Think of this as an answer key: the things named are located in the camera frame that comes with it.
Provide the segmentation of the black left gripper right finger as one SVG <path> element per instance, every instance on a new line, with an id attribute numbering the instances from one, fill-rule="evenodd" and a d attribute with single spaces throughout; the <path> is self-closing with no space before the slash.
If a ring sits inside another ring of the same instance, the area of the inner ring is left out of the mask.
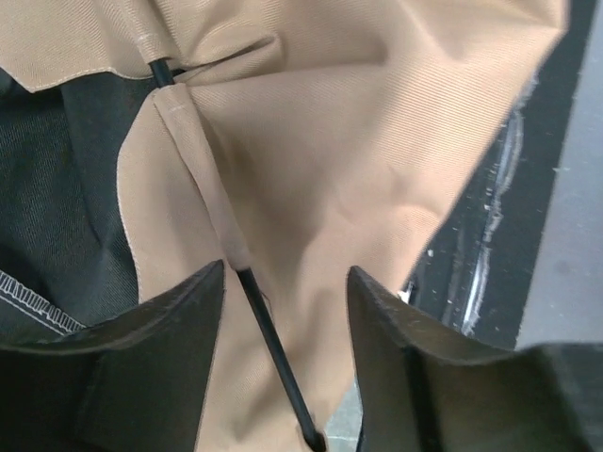
<path id="1" fill-rule="evenodd" d="M 492 347 L 402 302 L 362 268 L 347 303 L 362 451 L 598 451 L 602 347 Z"/>

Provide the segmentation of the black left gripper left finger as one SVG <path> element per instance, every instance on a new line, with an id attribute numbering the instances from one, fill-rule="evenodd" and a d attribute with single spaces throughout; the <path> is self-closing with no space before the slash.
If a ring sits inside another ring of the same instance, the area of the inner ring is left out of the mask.
<path id="1" fill-rule="evenodd" d="M 2 449 L 193 450 L 223 297 L 216 261 L 94 327 L 2 346 Z"/>

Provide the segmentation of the black tent pole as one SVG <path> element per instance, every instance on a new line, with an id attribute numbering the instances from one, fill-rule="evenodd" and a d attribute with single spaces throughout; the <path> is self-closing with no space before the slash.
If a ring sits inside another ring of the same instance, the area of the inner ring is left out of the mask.
<path id="1" fill-rule="evenodd" d="M 237 274 L 271 359 L 301 428 L 301 435 L 313 451 L 327 449 L 322 433 L 307 408 L 269 309 L 251 269 L 251 253 L 229 201 L 215 157 L 190 91 L 177 84 L 164 58 L 149 63 L 159 88 L 155 107 L 175 143 L 204 201 L 207 215 L 230 268 Z"/>

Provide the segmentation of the tan pet tent fabric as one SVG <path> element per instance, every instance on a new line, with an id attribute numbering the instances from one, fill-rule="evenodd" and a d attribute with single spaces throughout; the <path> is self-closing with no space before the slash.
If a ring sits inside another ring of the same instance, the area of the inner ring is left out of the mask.
<path id="1" fill-rule="evenodd" d="M 322 433 L 354 378 L 347 278 L 399 291 L 533 73 L 564 1 L 5 1 L 1 348 L 122 315 L 222 261 L 191 451 L 313 451 L 149 63 L 187 85 Z"/>

